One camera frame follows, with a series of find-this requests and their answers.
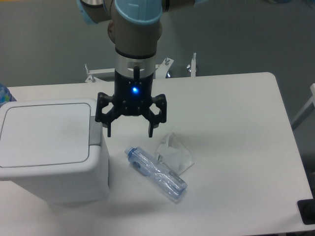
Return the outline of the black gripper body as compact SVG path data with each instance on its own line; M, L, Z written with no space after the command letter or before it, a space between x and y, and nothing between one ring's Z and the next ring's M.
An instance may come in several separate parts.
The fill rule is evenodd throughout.
M150 106L153 74L135 80L115 72L113 116L153 116Z

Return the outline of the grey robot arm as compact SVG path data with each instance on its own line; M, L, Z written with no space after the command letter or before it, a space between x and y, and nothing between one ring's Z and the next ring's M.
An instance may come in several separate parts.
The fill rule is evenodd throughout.
M97 95L96 122L107 128L120 116L143 116L148 135L167 120L164 94L152 97L157 42L162 35L164 12L201 4L200 0L79 0L87 24L109 21L108 35L115 45L114 94Z

